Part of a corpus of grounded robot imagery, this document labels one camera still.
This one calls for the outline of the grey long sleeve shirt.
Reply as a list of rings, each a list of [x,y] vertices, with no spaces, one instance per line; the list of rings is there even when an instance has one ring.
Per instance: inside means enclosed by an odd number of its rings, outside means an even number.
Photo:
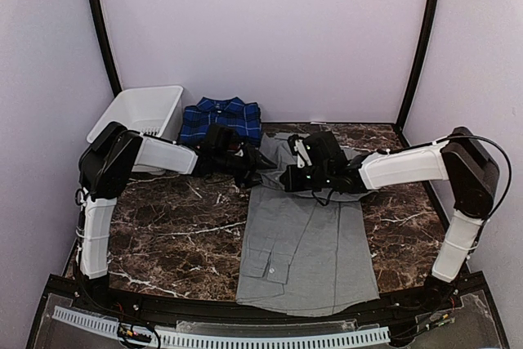
[[[284,192],[279,176],[294,161],[288,137],[261,139],[260,151],[278,167],[250,192],[236,302],[321,317],[377,299],[360,195]]]

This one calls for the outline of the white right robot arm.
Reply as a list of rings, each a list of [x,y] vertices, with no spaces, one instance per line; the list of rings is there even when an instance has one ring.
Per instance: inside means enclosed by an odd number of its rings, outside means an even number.
[[[356,195],[415,182],[450,184],[453,216],[431,274],[417,294],[417,304],[424,311],[434,311],[452,297],[463,263],[506,198],[497,193],[499,165],[485,148],[497,148],[498,144],[465,127],[435,141],[399,150],[376,150],[352,159],[346,157],[332,132],[292,135],[288,145],[297,162],[288,165],[279,178],[287,192],[316,194],[327,189]]]

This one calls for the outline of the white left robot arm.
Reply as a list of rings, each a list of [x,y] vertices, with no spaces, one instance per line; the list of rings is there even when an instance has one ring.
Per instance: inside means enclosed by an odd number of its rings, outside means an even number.
[[[78,162],[77,266],[90,280],[108,273],[111,219],[136,166],[193,177],[225,173],[238,187],[247,188],[259,184],[258,172],[277,167],[256,146],[241,141],[234,129],[222,125],[211,125],[201,142],[188,146],[109,123]]]

